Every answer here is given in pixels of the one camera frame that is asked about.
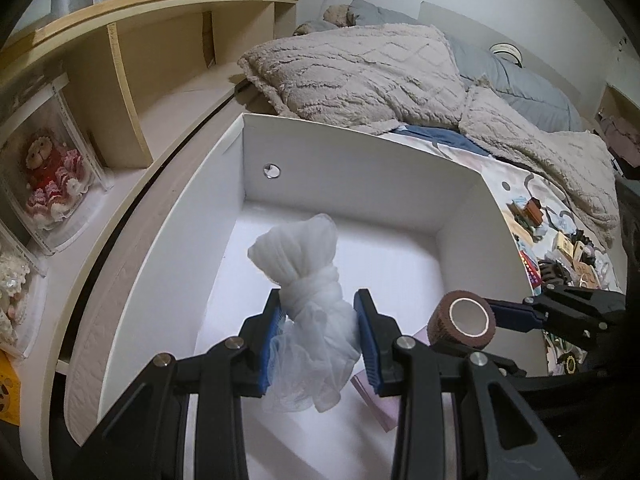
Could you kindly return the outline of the cartoon print bedsheet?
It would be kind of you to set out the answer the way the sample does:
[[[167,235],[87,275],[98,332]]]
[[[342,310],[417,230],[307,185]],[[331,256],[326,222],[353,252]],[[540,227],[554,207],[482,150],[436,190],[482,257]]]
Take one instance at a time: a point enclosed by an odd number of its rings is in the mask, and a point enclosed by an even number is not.
[[[446,158],[482,175],[509,227],[534,292],[551,280],[552,266],[578,286],[575,266],[589,264],[600,289],[626,289],[627,260],[622,246],[609,254],[578,218],[562,188],[536,172],[504,162],[460,133],[444,129],[401,127],[386,140]]]

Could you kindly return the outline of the wooden shelf unit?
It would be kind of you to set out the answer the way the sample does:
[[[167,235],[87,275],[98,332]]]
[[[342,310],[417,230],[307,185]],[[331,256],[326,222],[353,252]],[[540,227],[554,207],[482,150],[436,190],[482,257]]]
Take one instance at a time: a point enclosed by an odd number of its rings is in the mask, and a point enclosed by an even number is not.
[[[146,168],[246,83],[238,59],[291,35],[298,0],[107,0],[11,40],[1,87],[59,68],[107,166]]]

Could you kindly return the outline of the white headband hat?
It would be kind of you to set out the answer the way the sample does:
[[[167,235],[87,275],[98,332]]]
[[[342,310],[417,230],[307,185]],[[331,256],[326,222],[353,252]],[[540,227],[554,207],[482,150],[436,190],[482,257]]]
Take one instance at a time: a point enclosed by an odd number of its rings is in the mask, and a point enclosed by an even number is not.
[[[514,44],[509,44],[508,42],[499,42],[498,44],[493,44],[489,48],[489,52],[492,55],[495,55],[497,58],[502,58],[505,61],[508,61],[518,67],[523,66],[523,55],[521,50],[514,46]]]

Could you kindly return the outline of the doll in red dress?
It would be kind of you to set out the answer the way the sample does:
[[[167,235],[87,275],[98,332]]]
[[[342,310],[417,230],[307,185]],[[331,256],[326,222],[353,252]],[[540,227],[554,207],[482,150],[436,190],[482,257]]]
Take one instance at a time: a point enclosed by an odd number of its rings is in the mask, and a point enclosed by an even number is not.
[[[90,181],[78,148],[56,140],[49,128],[38,129],[30,141],[24,174],[29,190],[26,212],[43,230],[50,230],[73,212]]]

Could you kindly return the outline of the grey duvet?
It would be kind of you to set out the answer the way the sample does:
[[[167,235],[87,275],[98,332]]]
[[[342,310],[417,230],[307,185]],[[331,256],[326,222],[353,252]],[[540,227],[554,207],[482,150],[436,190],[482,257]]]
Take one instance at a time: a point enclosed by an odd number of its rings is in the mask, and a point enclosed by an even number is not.
[[[306,21],[294,30],[296,36],[326,32],[340,27],[411,24],[419,21],[407,14],[376,6],[366,0],[329,6],[320,20]],[[524,118],[545,132],[579,131],[582,118],[566,94],[528,68],[448,35],[460,76],[467,87],[487,81]]]

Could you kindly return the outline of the white mesh ball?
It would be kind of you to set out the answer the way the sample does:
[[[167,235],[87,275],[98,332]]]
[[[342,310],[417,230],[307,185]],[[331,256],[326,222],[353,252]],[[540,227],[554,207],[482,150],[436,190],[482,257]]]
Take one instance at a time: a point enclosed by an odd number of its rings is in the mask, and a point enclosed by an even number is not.
[[[341,401],[360,359],[357,315],[334,258],[337,227],[326,214],[280,224],[247,257],[279,286],[284,320],[271,343],[267,411],[324,413]]]

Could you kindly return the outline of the brown bandage roll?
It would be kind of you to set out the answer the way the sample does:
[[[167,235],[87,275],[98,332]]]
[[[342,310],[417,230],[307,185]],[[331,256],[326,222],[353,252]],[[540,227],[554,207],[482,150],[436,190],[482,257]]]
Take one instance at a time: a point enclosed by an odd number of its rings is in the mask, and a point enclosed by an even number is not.
[[[451,342],[484,349],[495,337],[496,318],[488,302],[465,290],[447,292],[427,323],[430,344]]]

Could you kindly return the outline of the doll in white dress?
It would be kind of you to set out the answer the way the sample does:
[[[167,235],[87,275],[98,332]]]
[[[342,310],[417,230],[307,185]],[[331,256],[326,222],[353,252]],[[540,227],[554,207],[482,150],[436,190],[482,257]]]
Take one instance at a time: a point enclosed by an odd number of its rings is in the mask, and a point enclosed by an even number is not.
[[[1,341],[14,346],[16,326],[24,321],[26,289],[32,272],[26,259],[14,252],[1,254]]]

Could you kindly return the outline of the black round tin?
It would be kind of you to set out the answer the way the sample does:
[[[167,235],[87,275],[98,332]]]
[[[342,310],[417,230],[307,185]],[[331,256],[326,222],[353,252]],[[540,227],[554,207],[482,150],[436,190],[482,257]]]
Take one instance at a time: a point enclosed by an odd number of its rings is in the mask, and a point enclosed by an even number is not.
[[[579,372],[579,360],[573,353],[562,354],[558,363],[562,366],[564,375],[575,375]]]

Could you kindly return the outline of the brown wooden box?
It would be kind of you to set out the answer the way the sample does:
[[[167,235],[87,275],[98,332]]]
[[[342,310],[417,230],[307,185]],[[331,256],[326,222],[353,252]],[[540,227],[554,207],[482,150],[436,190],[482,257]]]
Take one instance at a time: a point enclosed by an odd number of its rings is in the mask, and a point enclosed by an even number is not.
[[[599,289],[600,282],[595,270],[589,264],[576,263],[575,272],[578,276],[578,286],[589,289]]]

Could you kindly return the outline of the beige textured blanket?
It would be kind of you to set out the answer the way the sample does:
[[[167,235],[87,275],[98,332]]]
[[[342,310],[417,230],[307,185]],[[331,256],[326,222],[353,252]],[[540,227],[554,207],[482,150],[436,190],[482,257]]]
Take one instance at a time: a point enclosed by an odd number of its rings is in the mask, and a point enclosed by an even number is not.
[[[454,47],[433,26],[352,26],[271,40],[243,53],[246,78],[285,117],[388,133],[402,124],[462,133],[489,154],[560,188],[611,247],[620,226],[612,157],[579,118],[546,126],[487,75],[464,81]]]

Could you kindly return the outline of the pile of clothes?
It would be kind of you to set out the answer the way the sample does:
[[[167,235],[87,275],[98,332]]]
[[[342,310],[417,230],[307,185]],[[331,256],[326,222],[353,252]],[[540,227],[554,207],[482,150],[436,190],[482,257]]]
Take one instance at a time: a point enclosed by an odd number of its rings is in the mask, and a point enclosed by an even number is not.
[[[601,120],[608,148],[631,167],[640,164],[639,130],[623,117],[608,116]]]

